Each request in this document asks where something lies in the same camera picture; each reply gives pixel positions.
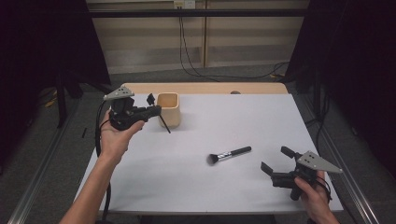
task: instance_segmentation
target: makeup brush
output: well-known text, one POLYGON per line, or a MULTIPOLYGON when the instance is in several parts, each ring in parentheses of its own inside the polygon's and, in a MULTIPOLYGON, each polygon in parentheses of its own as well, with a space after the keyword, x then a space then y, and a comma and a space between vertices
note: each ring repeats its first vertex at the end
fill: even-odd
POLYGON ((216 154, 210 154, 209 156, 207 156, 207 163, 209 163, 209 165, 214 165, 216 162, 218 161, 223 161, 227 158, 231 158, 232 156, 237 156, 240 155, 242 153, 246 153, 249 152, 251 150, 251 147, 242 147, 239 148, 237 150, 233 150, 233 151, 229 151, 229 152, 223 152, 219 155, 216 154))

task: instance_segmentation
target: white table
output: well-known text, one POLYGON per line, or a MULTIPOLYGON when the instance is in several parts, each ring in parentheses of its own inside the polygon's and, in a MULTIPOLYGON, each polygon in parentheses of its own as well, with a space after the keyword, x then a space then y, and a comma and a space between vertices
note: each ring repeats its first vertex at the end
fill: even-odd
MULTIPOLYGON (((146 106, 146 98, 137 94, 135 104, 146 106)), ((274 188, 260 169, 262 161, 275 172, 294 169, 282 146, 317 153, 291 95, 180 94, 180 109, 181 124, 171 134, 154 118, 134 136, 111 179, 111 211, 236 215, 304 210, 290 199, 290 189, 274 188), (214 166, 206 163, 210 153, 247 146, 252 147, 247 154, 214 166)), ((81 186, 95 161, 93 152, 81 186)), ((343 210, 329 183, 330 208, 343 210)))

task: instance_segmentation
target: wall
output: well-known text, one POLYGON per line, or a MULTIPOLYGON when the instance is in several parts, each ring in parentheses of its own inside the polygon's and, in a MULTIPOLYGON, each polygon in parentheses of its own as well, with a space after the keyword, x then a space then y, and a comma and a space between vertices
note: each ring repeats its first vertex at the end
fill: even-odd
MULTIPOLYGON (((87 0, 90 9, 172 9, 173 1, 87 0)), ((307 8, 309 1, 196 1, 196 8, 307 8)), ((93 19, 110 74, 179 69, 179 18, 93 19)), ((303 18, 183 18, 194 67, 290 60, 303 18)))

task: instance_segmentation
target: brush handle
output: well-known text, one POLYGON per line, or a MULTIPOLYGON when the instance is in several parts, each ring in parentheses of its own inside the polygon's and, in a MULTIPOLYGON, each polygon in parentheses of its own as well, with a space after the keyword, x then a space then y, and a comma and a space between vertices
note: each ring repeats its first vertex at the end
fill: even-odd
POLYGON ((251 147, 242 147, 242 148, 239 148, 237 150, 231 151, 231 155, 232 156, 236 156, 236 155, 239 155, 241 153, 249 152, 250 150, 251 150, 251 147))

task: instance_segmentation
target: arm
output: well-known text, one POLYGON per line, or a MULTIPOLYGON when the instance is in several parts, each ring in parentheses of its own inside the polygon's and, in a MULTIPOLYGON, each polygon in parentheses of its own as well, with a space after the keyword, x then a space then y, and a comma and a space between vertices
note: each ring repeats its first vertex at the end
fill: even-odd
MULTIPOLYGON (((103 122, 108 120, 106 112, 103 122)), ((114 169, 128 149, 131 137, 142 129, 144 121, 138 121, 128 130, 120 132, 109 122, 102 126, 102 152, 93 166, 81 193, 61 220, 61 223, 94 223, 114 169)))
MULTIPOLYGON (((324 172, 318 171, 318 177, 324 179, 324 172)), ((324 181, 318 178, 318 181, 325 184, 324 181)), ((311 187, 308 183, 302 180, 300 177, 294 179, 296 185, 303 190, 301 199, 303 201, 304 208, 308 213, 309 217, 316 223, 339 223, 337 218, 330 210, 326 191, 321 186, 311 187)))

